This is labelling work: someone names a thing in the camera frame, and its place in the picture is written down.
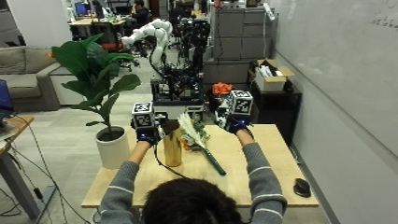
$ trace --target hand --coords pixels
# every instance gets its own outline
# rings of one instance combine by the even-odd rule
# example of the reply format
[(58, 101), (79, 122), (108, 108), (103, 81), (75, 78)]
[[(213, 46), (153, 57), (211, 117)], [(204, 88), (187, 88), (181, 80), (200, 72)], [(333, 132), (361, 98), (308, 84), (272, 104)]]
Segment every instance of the hand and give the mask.
[(160, 139), (160, 133), (156, 128), (137, 130), (137, 141), (148, 142), (151, 147), (160, 142)]
[(219, 117), (216, 122), (219, 127), (227, 132), (237, 134), (239, 130), (248, 130), (248, 125), (252, 125), (249, 117)]

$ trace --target potted plant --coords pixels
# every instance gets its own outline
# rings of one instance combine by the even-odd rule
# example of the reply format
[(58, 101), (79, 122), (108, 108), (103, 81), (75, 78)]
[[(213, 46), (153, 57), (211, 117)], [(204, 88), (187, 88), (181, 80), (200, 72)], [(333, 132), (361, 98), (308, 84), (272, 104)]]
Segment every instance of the potted plant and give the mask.
[(141, 81), (137, 75), (131, 74), (112, 84), (120, 72), (119, 61), (133, 60), (133, 57), (127, 53), (108, 53), (96, 43), (102, 36), (95, 35), (82, 42), (68, 41), (62, 47), (54, 47), (52, 57), (78, 78), (63, 86), (86, 97), (71, 108), (91, 111), (103, 118), (102, 121), (91, 121), (87, 126), (106, 125), (98, 132), (96, 141), (103, 166), (116, 169), (128, 158), (129, 146), (124, 128), (111, 124), (111, 111), (120, 92), (135, 90)]

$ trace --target wooden table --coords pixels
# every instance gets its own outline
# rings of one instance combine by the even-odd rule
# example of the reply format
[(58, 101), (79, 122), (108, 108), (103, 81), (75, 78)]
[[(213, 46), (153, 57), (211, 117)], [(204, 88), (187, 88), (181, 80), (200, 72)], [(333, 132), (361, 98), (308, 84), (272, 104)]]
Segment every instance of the wooden table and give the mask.
[[(91, 23), (98, 22), (98, 21), (99, 21), (98, 18), (83, 19), (83, 20), (70, 23), (70, 26), (91, 26)], [(112, 22), (114, 25), (123, 25), (124, 23), (125, 23), (125, 21)]]
[[(96, 18), (83, 19), (83, 20), (70, 23), (70, 26), (76, 26), (79, 28), (79, 33), (82, 36), (91, 36), (90, 27), (92, 25), (92, 22), (99, 22), (99, 20)], [(125, 21), (112, 22), (112, 25), (119, 27), (119, 33), (121, 33), (121, 35), (124, 35), (124, 23), (125, 23)]]
[(35, 120), (35, 118), (31, 116), (26, 116), (22, 118), (23, 119), (20, 119), (20, 118), (7, 119), (7, 122), (10, 124), (15, 125), (15, 128), (4, 134), (15, 133), (15, 136), (10, 138), (6, 146), (0, 148), (0, 156), (10, 151), (12, 142), (15, 141), (15, 139), (18, 138), (20, 133), (26, 130), (26, 128), (28, 127), (28, 124), (31, 124)]
[(55, 187), (48, 186), (43, 191), (44, 202), (35, 200), (32, 195), (32, 189), (28, 188), (24, 178), (15, 167), (14, 160), (10, 155), (11, 143), (16, 140), (20, 133), (26, 130), (28, 125), (34, 122), (34, 117), (22, 117), (7, 119), (8, 123), (15, 125), (15, 128), (10, 133), (15, 133), (15, 136), (10, 138), (6, 145), (0, 148), (0, 174), (10, 185), (12, 194), (23, 206), (31, 223), (39, 223), (43, 214), (48, 208), (48, 204), (55, 192)]
[[(247, 160), (241, 152), (237, 138), (220, 129), (216, 125), (207, 125), (211, 139), (208, 148), (212, 151), (227, 176), (221, 176), (201, 153), (183, 151), (183, 164), (175, 170), (188, 177), (203, 178), (217, 184), (237, 201), (237, 207), (251, 207), (249, 176), (247, 173)], [(284, 195), (291, 207), (317, 207), (319, 201), (312, 198), (303, 198), (295, 194), (295, 180), (304, 178), (301, 170), (295, 162), (291, 150), (287, 147), (277, 127), (273, 124), (259, 124), (251, 128), (256, 140), (261, 145), (264, 154), (273, 166), (275, 174), (281, 183)], [(136, 133), (128, 128), (128, 139), (131, 147), (136, 144)], [(163, 142), (159, 144), (159, 157), (164, 162)], [(99, 208), (102, 199), (118, 170), (100, 168), (94, 180), (86, 199), (82, 203), (83, 208)], [(149, 150), (141, 164), (136, 178), (136, 189), (133, 196), (133, 207), (143, 207), (147, 192), (160, 183), (176, 178), (164, 167), (159, 166), (155, 159), (153, 150)]]

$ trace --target dark hair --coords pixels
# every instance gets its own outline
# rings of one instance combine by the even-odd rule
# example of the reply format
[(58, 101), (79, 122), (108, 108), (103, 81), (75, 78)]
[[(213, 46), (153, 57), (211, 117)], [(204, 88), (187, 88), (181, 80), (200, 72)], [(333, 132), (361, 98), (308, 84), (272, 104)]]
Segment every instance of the dark hair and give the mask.
[(102, 6), (102, 3), (98, 1), (98, 0), (92, 0), (92, 5), (95, 7), (100, 7)]
[(148, 192), (145, 224), (241, 224), (237, 202), (201, 179), (179, 178)]
[(144, 7), (144, 1), (143, 0), (135, 0), (135, 4)]

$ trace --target green leaf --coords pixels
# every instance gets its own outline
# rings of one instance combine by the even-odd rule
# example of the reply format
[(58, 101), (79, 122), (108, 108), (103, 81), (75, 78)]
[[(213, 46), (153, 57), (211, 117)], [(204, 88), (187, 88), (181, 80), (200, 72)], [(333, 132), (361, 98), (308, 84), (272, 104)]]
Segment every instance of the green leaf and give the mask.
[(128, 53), (110, 53), (104, 59), (108, 63), (115, 63), (120, 59), (133, 60), (135, 57)]
[(91, 121), (90, 123), (86, 124), (86, 126), (90, 127), (90, 126), (94, 126), (94, 125), (100, 124), (100, 123), (104, 124), (103, 121)]
[(110, 97), (110, 99), (104, 102), (104, 105), (100, 109), (100, 115), (103, 118), (108, 117), (111, 115), (112, 107), (115, 105), (115, 102), (118, 98), (120, 97), (120, 94), (115, 94)]
[(95, 83), (95, 86), (99, 86), (99, 83), (106, 79), (111, 80), (111, 76), (110, 76), (110, 73), (111, 71), (118, 68), (119, 69), (119, 65), (116, 63), (112, 63), (110, 64), (106, 69), (103, 69), (103, 71), (100, 72), (99, 74), (99, 77), (98, 77), (98, 80), (96, 80), (96, 83)]
[(132, 91), (141, 85), (140, 78), (137, 75), (131, 74), (123, 76), (123, 78), (115, 83), (111, 90), (111, 95), (120, 93), (121, 91)]
[(104, 34), (94, 35), (88, 39), (83, 40), (82, 43), (87, 47), (91, 43), (96, 42), (103, 37), (103, 35)]
[(87, 51), (80, 42), (68, 41), (59, 47), (52, 47), (52, 54), (60, 65), (83, 81), (87, 81)]
[(70, 81), (68, 83), (62, 83), (63, 87), (78, 92), (83, 96), (88, 97), (90, 96), (90, 88), (91, 84), (86, 81), (80, 80), (74, 80)]
[(96, 62), (94, 66), (98, 66), (100, 70), (108, 65), (106, 61), (107, 55), (108, 51), (96, 42), (92, 42), (87, 46), (87, 58), (92, 60), (92, 62)]
[(78, 105), (72, 105), (71, 108), (72, 109), (80, 109), (80, 110), (87, 110), (95, 113), (100, 113), (100, 111), (96, 108), (92, 108), (92, 106), (96, 106), (96, 103), (91, 100), (88, 101), (83, 101), (82, 103), (79, 103)]
[(110, 94), (110, 90), (103, 90), (94, 98), (94, 102), (100, 105), (103, 100), (104, 100), (104, 97)]
[(118, 63), (114, 63), (114, 66), (111, 67), (110, 70), (110, 80), (112, 80), (115, 77), (120, 75), (120, 70), (121, 70), (120, 65)]

